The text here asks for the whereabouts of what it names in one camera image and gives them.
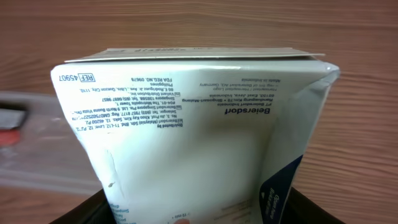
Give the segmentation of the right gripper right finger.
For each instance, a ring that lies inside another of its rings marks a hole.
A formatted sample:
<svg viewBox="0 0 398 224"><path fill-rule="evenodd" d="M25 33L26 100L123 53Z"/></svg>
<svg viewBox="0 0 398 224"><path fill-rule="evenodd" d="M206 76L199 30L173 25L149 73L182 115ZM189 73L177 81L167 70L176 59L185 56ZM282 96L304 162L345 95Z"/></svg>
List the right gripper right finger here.
<svg viewBox="0 0 398 224"><path fill-rule="evenodd" d="M282 213L281 224L345 224L291 188Z"/></svg>

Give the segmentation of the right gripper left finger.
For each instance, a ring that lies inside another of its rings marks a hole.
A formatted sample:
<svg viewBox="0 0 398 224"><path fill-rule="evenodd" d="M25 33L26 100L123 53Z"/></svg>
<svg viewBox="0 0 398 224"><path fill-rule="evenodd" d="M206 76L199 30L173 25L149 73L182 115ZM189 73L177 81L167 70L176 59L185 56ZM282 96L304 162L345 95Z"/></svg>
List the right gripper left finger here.
<svg viewBox="0 0 398 224"><path fill-rule="evenodd" d="M116 224L116 221L101 189L50 224Z"/></svg>

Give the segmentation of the white plaster box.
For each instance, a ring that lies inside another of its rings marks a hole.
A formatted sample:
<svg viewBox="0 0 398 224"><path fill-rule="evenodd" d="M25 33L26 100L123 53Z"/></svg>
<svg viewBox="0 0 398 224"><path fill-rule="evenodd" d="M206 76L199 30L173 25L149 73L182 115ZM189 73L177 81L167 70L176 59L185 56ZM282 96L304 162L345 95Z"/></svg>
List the white plaster box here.
<svg viewBox="0 0 398 224"><path fill-rule="evenodd" d="M340 69L274 49L108 49L51 72L116 223L281 223Z"/></svg>

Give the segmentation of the red Panadol box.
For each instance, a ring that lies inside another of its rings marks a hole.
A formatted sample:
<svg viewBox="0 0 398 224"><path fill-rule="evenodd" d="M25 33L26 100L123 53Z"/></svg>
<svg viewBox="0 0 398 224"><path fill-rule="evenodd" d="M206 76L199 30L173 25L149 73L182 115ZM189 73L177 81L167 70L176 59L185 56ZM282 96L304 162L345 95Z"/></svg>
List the red Panadol box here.
<svg viewBox="0 0 398 224"><path fill-rule="evenodd" d="M5 129L0 131L0 146L6 147L18 143L21 133L18 129Z"/></svg>

